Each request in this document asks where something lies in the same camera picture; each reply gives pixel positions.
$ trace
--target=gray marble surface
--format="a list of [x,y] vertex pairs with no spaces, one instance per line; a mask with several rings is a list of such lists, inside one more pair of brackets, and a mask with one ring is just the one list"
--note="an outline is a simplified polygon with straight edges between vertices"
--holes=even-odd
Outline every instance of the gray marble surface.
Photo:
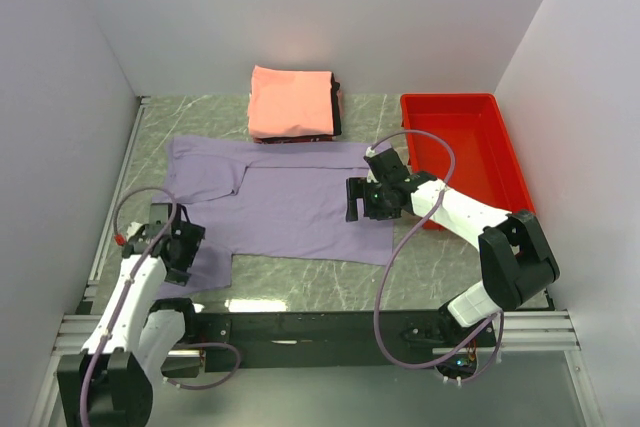
[[[134,187],[162,185],[167,168],[164,145],[174,135],[249,140],[248,100],[248,95],[145,99],[123,193]],[[347,95],[344,101],[340,140],[371,143],[401,128],[397,95]],[[404,137],[395,137],[391,142],[406,160]],[[147,219],[151,196],[151,192],[142,193],[125,204],[119,217],[123,228],[131,221]],[[406,215],[396,221],[396,243],[417,220]],[[119,266],[119,249],[111,242],[93,313],[104,311]],[[231,287],[191,297],[208,311],[368,310],[373,308],[381,274],[382,267],[352,262],[237,255],[233,259]],[[387,281],[383,308],[437,308],[478,280],[479,257],[473,247],[446,231],[422,231],[398,256]],[[525,307],[547,305],[540,294]]]

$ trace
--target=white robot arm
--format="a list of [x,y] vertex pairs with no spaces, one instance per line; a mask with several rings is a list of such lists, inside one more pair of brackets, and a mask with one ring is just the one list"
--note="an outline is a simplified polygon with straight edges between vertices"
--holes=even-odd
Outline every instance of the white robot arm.
[[398,218],[402,210],[425,216],[445,190],[431,220],[459,235],[480,253],[482,281],[447,302],[446,309],[463,328],[500,310],[513,310],[560,275],[558,265],[532,212],[511,213],[474,200],[427,172],[411,174],[393,149],[368,152],[369,175],[347,180],[346,220],[364,216]]
[[[63,356],[57,370],[69,426],[146,425],[169,352],[180,342],[195,340],[196,313],[190,299],[154,301],[162,282],[187,282],[204,237],[205,229],[189,221],[186,209],[175,207],[172,215],[172,204],[152,204],[149,223],[128,239],[116,236],[123,259],[114,292],[82,351]],[[143,258],[145,251],[149,255]],[[200,370],[199,356],[178,364],[174,367],[182,374],[196,376]],[[81,402],[85,386],[87,401]],[[82,420],[81,404],[89,422]]]

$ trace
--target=white wall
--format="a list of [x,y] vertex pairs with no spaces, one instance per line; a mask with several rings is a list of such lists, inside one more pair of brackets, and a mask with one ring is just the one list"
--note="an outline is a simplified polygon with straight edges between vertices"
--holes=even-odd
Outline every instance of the white wall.
[[497,97],[608,425],[640,423],[640,2],[544,0]]
[[135,98],[81,0],[0,0],[0,412],[25,425],[81,297]]
[[350,92],[493,91],[541,0],[89,0],[138,94],[245,92],[254,63]]

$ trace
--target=purple cable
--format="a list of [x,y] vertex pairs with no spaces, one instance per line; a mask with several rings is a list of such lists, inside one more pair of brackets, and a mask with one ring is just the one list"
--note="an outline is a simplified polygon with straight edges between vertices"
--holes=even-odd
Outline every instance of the purple cable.
[[188,384],[181,384],[179,382],[176,382],[173,379],[169,379],[167,380],[168,383],[170,383],[171,385],[175,385],[176,387],[179,387],[181,389],[185,389],[185,390],[207,390],[210,389],[212,387],[217,387],[220,384],[224,384],[227,380],[229,380],[231,377],[233,377],[233,375],[236,373],[236,371],[240,368],[240,362],[242,362],[242,355],[240,354],[240,351],[234,347],[231,344],[227,344],[224,342],[205,342],[202,344],[188,344],[183,346],[184,348],[191,348],[191,347],[196,347],[199,349],[206,349],[209,347],[220,347],[222,349],[227,349],[230,350],[231,352],[233,352],[236,356],[236,364],[233,366],[233,369],[231,369],[231,372],[229,372],[227,375],[225,375],[223,378],[221,378],[220,380],[217,380],[211,384],[205,384],[205,385],[188,385]]
[[[122,199],[120,199],[120,201],[116,205],[115,211],[113,213],[113,229],[116,234],[118,234],[118,213],[120,212],[122,205],[127,200],[129,200],[131,196],[147,190],[158,190],[160,192],[164,192],[165,194],[167,194],[169,196],[169,199],[171,199],[171,214],[169,215],[169,219],[167,220],[167,223],[162,227],[162,229],[160,229],[160,232],[158,232],[158,234],[153,239],[151,239],[151,242],[149,242],[149,245],[144,249],[144,251],[142,252],[142,255],[140,255],[140,257],[134,264],[133,268],[131,269],[131,275],[129,277],[130,279],[133,279],[136,276],[136,274],[138,273],[138,270],[140,270],[140,267],[142,267],[142,263],[147,259],[147,257],[149,257],[151,250],[153,250],[153,248],[160,241],[162,236],[169,229],[169,227],[173,223],[173,220],[176,216],[176,207],[177,207],[176,199],[171,192],[169,192],[168,190],[162,187],[140,187],[138,189],[129,191],[127,194],[125,194],[124,197],[122,197]],[[116,322],[118,321],[118,316],[120,315],[120,312],[122,312],[124,303],[127,300],[127,295],[129,295],[129,290],[131,290],[131,284],[132,282],[130,280],[125,282],[124,287],[122,288],[122,293],[118,298],[118,302],[115,308],[113,309],[113,314],[111,315],[111,318],[107,323],[107,328],[105,331],[106,334],[103,334],[102,337],[100,338],[100,343],[98,344],[98,347],[96,348],[95,353],[91,357],[91,361],[89,362],[89,366],[87,367],[87,372],[84,374],[84,379],[82,380],[82,388],[80,390],[80,423],[82,424],[82,427],[91,427],[91,424],[89,423],[89,408],[88,408],[89,387],[91,385],[91,377],[93,377],[93,371],[96,368],[96,364],[98,363],[98,360],[100,359],[100,355],[102,355],[102,353],[104,352],[104,348],[107,345],[107,342],[109,341],[110,332],[113,331],[113,327],[116,325]]]
[[[400,132],[395,132],[391,135],[388,135],[376,141],[371,146],[371,149],[375,149],[378,145],[380,145],[385,140],[389,140],[391,137],[395,137],[396,135],[403,135],[403,134],[423,135],[425,137],[435,140],[447,150],[447,153],[449,154],[449,158],[451,159],[451,163],[449,165],[449,171],[447,172],[447,175],[445,176],[443,181],[445,185],[448,185],[449,180],[451,179],[451,176],[453,175],[453,172],[456,168],[456,156],[453,152],[453,149],[451,149],[451,146],[447,142],[442,140],[440,137],[438,137],[437,135],[431,134],[429,132],[425,132],[423,130],[416,130],[416,129],[402,130]],[[382,275],[382,280],[380,281],[380,286],[378,287],[378,292],[376,294],[376,301],[373,307],[373,331],[374,331],[376,342],[378,344],[378,348],[380,349],[380,352],[382,352],[382,355],[384,355],[389,362],[391,362],[392,364],[398,365],[400,367],[403,367],[405,369],[412,369],[412,370],[429,369],[429,368],[435,367],[436,365],[442,362],[445,362],[446,360],[449,360],[451,357],[457,354],[458,351],[460,351],[465,345],[471,342],[480,332],[482,332],[493,321],[493,319],[495,319],[497,315],[497,314],[493,314],[487,319],[485,319],[467,337],[465,337],[464,340],[462,340],[462,342],[460,342],[456,347],[454,347],[451,351],[449,351],[449,353],[441,357],[438,357],[437,359],[431,360],[429,362],[423,362],[421,364],[409,364],[407,362],[402,362],[401,360],[398,360],[393,355],[391,355],[389,350],[387,350],[387,347],[384,345],[384,341],[382,340],[382,334],[380,333],[380,304],[382,302],[382,293],[384,292],[384,285],[387,282],[387,278],[389,277],[389,272],[391,272],[391,267],[393,266],[393,262],[396,260],[396,257],[398,256],[402,248],[406,245],[406,243],[409,241],[409,239],[411,239],[411,237],[413,237],[415,233],[418,232],[425,223],[427,223],[427,221],[433,216],[436,210],[440,208],[440,206],[442,205],[442,201],[444,199],[445,190],[446,189],[442,189],[440,191],[440,193],[438,194],[438,199],[436,200],[436,203],[433,205],[431,210],[429,210],[429,212],[427,212],[427,214],[422,219],[420,219],[420,221],[416,225],[413,226],[413,228],[402,238],[400,243],[398,243],[396,248],[393,249],[393,253],[391,254],[391,257],[389,258],[389,261],[385,266],[384,274]],[[496,349],[494,352],[495,357],[497,357],[499,345],[500,345],[499,343],[496,345]],[[483,367],[483,369],[478,374],[474,374],[474,375],[477,376],[480,373],[484,372],[485,368],[486,366]]]

